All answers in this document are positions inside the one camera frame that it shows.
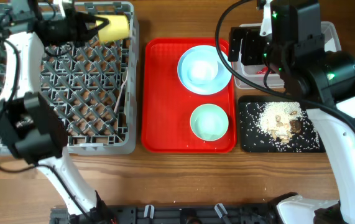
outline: gray dish rack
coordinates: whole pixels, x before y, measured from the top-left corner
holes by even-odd
[[[44,17],[52,12],[40,3]],[[41,65],[42,95],[68,131],[68,150],[81,155],[129,154],[136,146],[136,67],[139,59],[139,23],[129,2],[77,2],[77,11],[89,14],[125,14],[130,38],[107,44],[98,37],[84,47],[73,47],[58,58],[44,55]],[[0,16],[10,9],[0,4]],[[47,47],[53,54],[65,46]],[[114,113],[122,76],[129,73],[125,100]],[[6,73],[6,51],[0,46],[0,92]],[[0,155],[10,152],[0,138]]]

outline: wooden table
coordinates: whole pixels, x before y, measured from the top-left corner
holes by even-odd
[[[235,1],[133,1],[139,18],[141,60],[137,73],[138,125],[136,150],[128,156],[73,156],[83,177],[108,205],[213,205],[264,202],[287,192],[315,199],[337,199],[336,182],[326,154],[152,154],[140,141],[143,59],[146,43],[156,37],[213,37],[221,13]],[[335,24],[344,50],[355,56],[355,1],[322,0],[322,20]],[[261,22],[256,2],[227,17],[230,27]],[[236,90],[236,98],[258,91]],[[0,158],[10,168],[25,166]],[[50,182],[36,170],[10,175],[0,172],[0,223],[48,223],[50,209],[63,205]]]

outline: cable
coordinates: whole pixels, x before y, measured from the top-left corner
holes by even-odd
[[[9,104],[12,102],[14,96],[17,93],[17,85],[18,85],[18,80],[19,80],[19,74],[20,74],[20,56],[19,56],[19,51],[17,49],[16,46],[14,46],[14,44],[12,44],[11,42],[9,42],[8,40],[3,40],[3,42],[7,43],[12,49],[14,54],[16,55],[16,72],[14,75],[14,82],[13,82],[13,86],[12,86],[12,90],[11,90],[11,94],[10,97],[8,99],[7,102],[5,102],[3,104],[3,107],[0,111],[0,120],[1,117],[3,116],[3,114],[6,112],[7,107],[9,106]],[[70,192],[70,190],[68,189],[67,185],[65,185],[64,181],[62,180],[62,178],[60,177],[60,175],[56,172],[56,170],[53,167],[50,167],[48,165],[34,165],[34,166],[28,166],[26,168],[23,169],[19,169],[19,170],[10,170],[10,169],[6,169],[3,168],[2,166],[0,166],[0,171],[6,172],[6,173],[11,173],[11,174],[18,174],[21,172],[25,172],[27,170],[31,170],[31,169],[35,169],[36,167],[47,167],[49,168],[53,174],[56,176],[56,178],[58,179],[58,181],[61,183],[62,187],[64,188],[64,190],[66,191],[66,193],[68,194],[68,196],[71,198],[71,200],[73,201],[73,203],[76,205],[76,207],[78,207],[78,209],[80,210],[80,212],[85,216],[85,218],[91,222],[94,223],[94,221],[88,216],[88,214],[84,211],[84,209],[80,206],[80,204],[78,203],[78,201],[76,201],[75,196]]]
[[[3,27],[2,21],[4,20],[4,18],[6,18],[6,16],[9,17],[9,21],[12,20],[11,15],[10,15],[10,12],[11,12],[11,9],[5,9],[4,14],[0,17],[0,26],[1,26],[1,27]]]
[[[270,87],[267,85],[267,78],[269,77],[270,72],[271,72],[271,69],[270,68],[267,69],[266,73],[264,74],[264,78],[263,78],[263,84],[268,90],[270,90]]]
[[[80,206],[80,204],[78,203],[78,201],[76,200],[75,196],[70,192],[70,190],[68,189],[67,185],[64,183],[63,179],[60,177],[60,175],[57,173],[57,171],[54,169],[54,167],[51,167],[49,165],[43,165],[43,164],[37,164],[35,165],[35,167],[46,167],[48,168],[50,171],[52,171],[52,173],[54,174],[54,176],[57,178],[57,180],[61,183],[61,185],[63,186],[64,190],[66,191],[66,193],[68,194],[68,196],[71,198],[72,202],[76,205],[76,207],[78,207],[79,211],[82,213],[83,216],[85,216],[85,218],[89,221],[91,221],[92,223],[94,223],[95,221],[89,217],[89,215],[84,211],[84,209]]]
[[[47,21],[51,21],[55,18],[55,15],[57,13],[57,11],[55,10],[54,6],[52,5],[52,3],[50,3],[50,1],[48,0],[44,0],[44,2],[46,2],[48,4],[48,6],[50,6],[52,8],[52,11],[53,11],[53,15],[50,19],[47,19]]]
[[[232,4],[231,6],[229,6],[224,12],[223,14],[221,15],[218,23],[217,23],[217,26],[216,26],[216,32],[214,34],[214,41],[216,42],[216,50],[217,50],[217,54],[219,55],[219,58],[221,60],[221,62],[223,63],[223,65],[227,68],[227,70],[229,72],[231,72],[236,78],[238,78],[240,81],[242,81],[243,83],[255,88],[255,89],[258,89],[260,91],[263,91],[265,93],[268,93],[270,95],[274,95],[274,96],[279,96],[281,98],[285,98],[285,99],[288,99],[288,100],[293,100],[293,101],[297,101],[299,103],[304,103],[304,104],[307,104],[307,105],[311,105],[311,106],[315,106],[321,110],[323,110],[325,113],[328,113],[330,114],[331,116],[334,116],[335,118],[341,120],[342,122],[346,123],[350,129],[352,129],[352,131],[354,132],[355,134],[355,126],[352,124],[352,122],[350,122],[350,120],[347,119],[346,117],[346,114],[339,111],[339,110],[336,110],[334,108],[330,108],[329,106],[325,106],[321,103],[318,103],[318,102],[314,102],[314,101],[310,101],[310,100],[303,100],[303,99],[299,99],[299,98],[295,98],[295,97],[292,97],[292,96],[289,96],[289,95],[285,95],[283,93],[279,93],[277,91],[274,91],[274,90],[271,90],[271,89],[267,89],[267,88],[264,88],[256,83],[253,83],[249,80],[247,80],[246,78],[240,76],[240,74],[238,74],[231,66],[230,64],[226,61],[226,59],[224,59],[222,53],[221,53],[221,49],[220,49],[220,39],[219,39],[219,35],[220,35],[220,29],[221,29],[221,25],[224,21],[224,18],[233,10],[235,9],[236,7],[240,6],[241,4],[244,4],[246,2],[249,2],[250,0],[242,0],[242,1],[238,1],[234,4]],[[287,71],[288,73],[290,73],[290,70],[289,70],[289,67],[287,65],[287,62],[286,62],[286,57],[284,57],[285,55],[285,50],[282,51],[282,64],[284,66],[284,70]]]
[[[14,82],[13,82],[13,86],[12,86],[12,89],[11,89],[10,97],[9,97],[8,101],[5,104],[3,104],[2,110],[0,111],[0,119],[3,116],[3,114],[6,112],[6,108],[8,107],[9,103],[11,103],[12,99],[16,95],[17,85],[18,85],[18,80],[19,80],[19,74],[20,74],[20,56],[19,56],[19,52],[18,52],[17,47],[14,46],[14,44],[9,42],[8,40],[3,40],[3,42],[8,44],[13,49],[13,52],[16,55],[16,72],[15,72],[15,75],[14,75]],[[6,168],[3,168],[3,167],[0,166],[0,170],[1,171],[7,172],[7,173],[12,173],[12,174],[17,174],[17,173],[20,173],[20,172],[31,170],[33,168],[35,168],[35,167],[34,166],[29,166],[29,167],[26,167],[26,168],[23,168],[23,169],[19,169],[19,170],[9,170],[9,169],[6,169]]]

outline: red tray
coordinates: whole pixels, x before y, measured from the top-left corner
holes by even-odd
[[[177,64],[188,49],[212,45],[214,39],[154,39],[145,48],[141,141],[149,151],[162,153],[223,153],[236,144],[234,82],[220,92],[203,96],[190,92],[177,76]],[[228,42],[220,40],[227,54]],[[194,135],[190,116],[198,106],[212,103],[228,115],[227,133],[208,142]]]

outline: light green bowl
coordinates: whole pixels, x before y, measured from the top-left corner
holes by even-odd
[[[215,141],[226,134],[228,117],[219,106],[204,104],[192,112],[190,126],[198,138],[204,141]]]

